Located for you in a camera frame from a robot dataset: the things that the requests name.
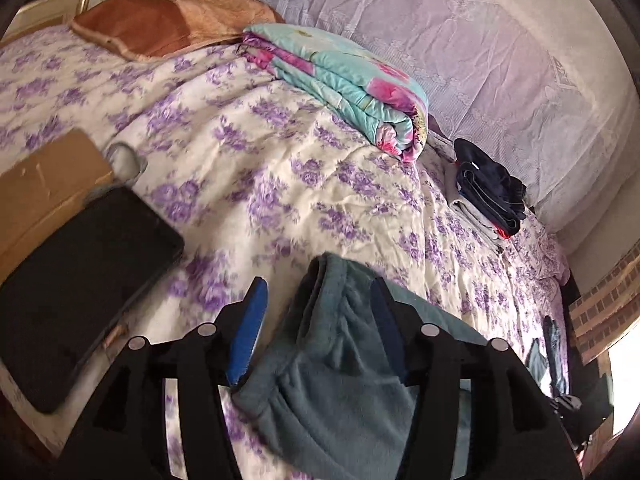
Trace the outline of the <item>dark green fleece pants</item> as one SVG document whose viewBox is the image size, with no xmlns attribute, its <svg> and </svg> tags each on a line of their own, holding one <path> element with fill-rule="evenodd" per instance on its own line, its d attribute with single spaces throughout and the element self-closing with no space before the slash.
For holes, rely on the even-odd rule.
<svg viewBox="0 0 640 480">
<path fill-rule="evenodd" d="M 316 479 L 395 478 L 416 405 L 370 306 L 376 274 L 325 252 L 233 402 L 270 450 Z"/>
</svg>

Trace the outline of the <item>folded grey garment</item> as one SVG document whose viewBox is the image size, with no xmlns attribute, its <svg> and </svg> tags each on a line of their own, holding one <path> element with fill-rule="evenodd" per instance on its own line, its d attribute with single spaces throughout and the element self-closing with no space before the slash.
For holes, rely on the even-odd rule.
<svg viewBox="0 0 640 480">
<path fill-rule="evenodd" d="M 486 219 L 480 211 L 458 191 L 457 167 L 453 162 L 445 166 L 445 195 L 449 207 L 461 218 L 469 223 L 475 233 L 494 245 L 498 250 L 502 249 L 502 238 L 499 236 L 497 228 Z"/>
</svg>

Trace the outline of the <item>folded red garment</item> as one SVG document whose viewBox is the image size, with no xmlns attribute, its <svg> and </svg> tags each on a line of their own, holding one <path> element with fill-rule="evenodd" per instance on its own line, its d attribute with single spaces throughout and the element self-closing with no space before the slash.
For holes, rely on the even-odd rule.
<svg viewBox="0 0 640 480">
<path fill-rule="evenodd" d="M 511 237 L 511 234 L 500 228 L 496 229 L 496 233 L 504 240 L 508 240 Z"/>
</svg>

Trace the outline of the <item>blue denim jeans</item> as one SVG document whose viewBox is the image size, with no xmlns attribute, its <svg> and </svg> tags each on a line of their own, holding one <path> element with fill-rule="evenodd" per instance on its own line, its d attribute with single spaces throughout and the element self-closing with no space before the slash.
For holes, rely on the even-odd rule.
<svg viewBox="0 0 640 480">
<path fill-rule="evenodd" d="M 561 353 L 562 335 L 558 323 L 549 315 L 542 320 L 542 338 L 535 338 L 529 347 L 525 366 L 539 388 L 549 379 L 549 392 L 554 398 L 568 393 Z"/>
</svg>

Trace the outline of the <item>purple floral bed quilt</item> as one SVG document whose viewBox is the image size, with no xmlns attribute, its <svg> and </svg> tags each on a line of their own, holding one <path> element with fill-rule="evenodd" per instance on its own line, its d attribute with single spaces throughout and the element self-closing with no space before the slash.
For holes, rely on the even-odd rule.
<svg viewBox="0 0 640 480">
<path fill-rule="evenodd" d="M 178 338 L 261 275 L 268 341 L 310 260 L 334 252 L 506 339 L 549 387 L 542 321 L 562 315 L 561 249 L 535 217 L 489 245 L 450 209 L 439 152 L 398 162 L 235 46 L 134 63 L 54 26 L 3 47 L 2 167 L 75 128 L 145 157 L 134 189 L 186 243 L 123 335 Z"/>
</svg>

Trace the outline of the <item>folded black pants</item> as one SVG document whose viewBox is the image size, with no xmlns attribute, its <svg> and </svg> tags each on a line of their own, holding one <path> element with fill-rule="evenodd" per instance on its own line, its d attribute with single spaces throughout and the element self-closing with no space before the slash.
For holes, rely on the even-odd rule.
<svg viewBox="0 0 640 480">
<path fill-rule="evenodd" d="M 526 185 L 468 140 L 454 140 L 454 154 L 461 195 L 496 228 L 518 234 L 526 218 Z"/>
</svg>

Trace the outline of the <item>black tablet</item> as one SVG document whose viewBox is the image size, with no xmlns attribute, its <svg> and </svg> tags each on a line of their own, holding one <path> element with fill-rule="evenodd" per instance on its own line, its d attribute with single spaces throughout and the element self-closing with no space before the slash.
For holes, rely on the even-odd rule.
<svg viewBox="0 0 640 480">
<path fill-rule="evenodd" d="M 53 413 L 122 314 L 180 259 L 182 236 L 130 188 L 92 200 L 1 285 L 1 362 Z"/>
</svg>

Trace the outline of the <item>clear phone case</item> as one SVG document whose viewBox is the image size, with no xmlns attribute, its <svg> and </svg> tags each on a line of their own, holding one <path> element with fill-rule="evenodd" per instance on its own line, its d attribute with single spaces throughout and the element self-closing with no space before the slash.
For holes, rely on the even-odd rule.
<svg viewBox="0 0 640 480">
<path fill-rule="evenodd" d="M 109 145 L 104 151 L 104 158 L 110 164 L 115 180 L 130 188 L 138 182 L 148 166 L 146 158 L 125 142 Z"/>
</svg>

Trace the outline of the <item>striped beige curtain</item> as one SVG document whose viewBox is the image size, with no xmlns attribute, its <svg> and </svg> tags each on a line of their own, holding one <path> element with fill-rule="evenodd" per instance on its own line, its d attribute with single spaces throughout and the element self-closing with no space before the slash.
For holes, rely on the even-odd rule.
<svg viewBox="0 0 640 480">
<path fill-rule="evenodd" d="M 570 305 L 582 364 L 608 351 L 639 321 L 640 248 L 634 244 L 613 269 Z"/>
</svg>

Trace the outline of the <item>folded colourful floral blanket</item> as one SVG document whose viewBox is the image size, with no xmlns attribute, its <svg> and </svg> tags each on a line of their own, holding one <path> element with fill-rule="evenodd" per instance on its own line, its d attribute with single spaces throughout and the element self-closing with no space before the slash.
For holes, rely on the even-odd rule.
<svg viewBox="0 0 640 480">
<path fill-rule="evenodd" d="M 412 77 L 343 36 L 269 23 L 243 30 L 245 56 L 309 93 L 379 150 L 414 162 L 427 140 L 428 99 Z"/>
</svg>

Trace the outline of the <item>brown cardboard box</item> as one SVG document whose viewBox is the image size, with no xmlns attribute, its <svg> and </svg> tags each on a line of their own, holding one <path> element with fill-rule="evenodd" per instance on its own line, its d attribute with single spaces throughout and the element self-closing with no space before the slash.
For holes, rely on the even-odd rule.
<svg viewBox="0 0 640 480">
<path fill-rule="evenodd" d="M 81 130 L 38 148 L 1 175 L 1 278 L 114 182 L 111 165 Z"/>
</svg>

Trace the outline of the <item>lavender lace headboard cover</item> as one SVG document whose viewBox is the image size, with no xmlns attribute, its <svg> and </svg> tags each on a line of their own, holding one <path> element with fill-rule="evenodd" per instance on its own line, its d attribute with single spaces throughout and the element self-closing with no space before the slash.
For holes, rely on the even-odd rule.
<svg viewBox="0 0 640 480">
<path fill-rule="evenodd" d="M 446 136 L 523 180 L 564 244 L 587 236 L 631 175 L 638 93 L 589 0 L 262 1 L 408 73 Z"/>
</svg>

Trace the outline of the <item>brown orange pillow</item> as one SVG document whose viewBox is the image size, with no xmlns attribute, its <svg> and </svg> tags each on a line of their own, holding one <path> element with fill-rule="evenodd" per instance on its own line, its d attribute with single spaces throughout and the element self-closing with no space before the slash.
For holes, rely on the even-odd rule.
<svg viewBox="0 0 640 480">
<path fill-rule="evenodd" d="M 128 61 L 154 62 L 233 44 L 250 25 L 283 21 L 260 0 L 104 0 L 75 16 L 70 28 Z"/>
</svg>

